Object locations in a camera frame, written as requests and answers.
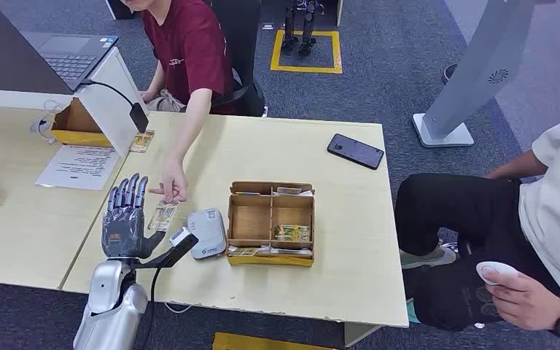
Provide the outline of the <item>person's left hand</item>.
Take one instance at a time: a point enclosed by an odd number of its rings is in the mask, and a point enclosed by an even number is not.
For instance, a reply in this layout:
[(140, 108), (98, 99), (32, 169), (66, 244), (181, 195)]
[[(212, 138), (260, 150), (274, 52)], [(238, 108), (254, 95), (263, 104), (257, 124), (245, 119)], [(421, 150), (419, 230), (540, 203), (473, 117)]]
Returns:
[(560, 318), (560, 298), (540, 282), (523, 273), (501, 274), (487, 271), (492, 281), (486, 289), (491, 293), (498, 314), (523, 330), (553, 330)]
[(187, 200), (187, 179), (181, 161), (168, 162), (163, 169), (157, 188), (149, 188), (149, 193), (162, 195), (166, 203), (180, 203)]

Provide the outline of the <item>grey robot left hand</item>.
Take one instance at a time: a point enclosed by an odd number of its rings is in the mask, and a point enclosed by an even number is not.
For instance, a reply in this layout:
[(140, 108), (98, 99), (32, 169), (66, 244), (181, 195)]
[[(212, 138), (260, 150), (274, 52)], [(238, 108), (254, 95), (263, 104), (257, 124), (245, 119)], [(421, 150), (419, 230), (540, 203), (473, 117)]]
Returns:
[(108, 194), (101, 243), (108, 258), (147, 259), (166, 236), (164, 230), (144, 236), (144, 196), (148, 178), (138, 173), (124, 178)]

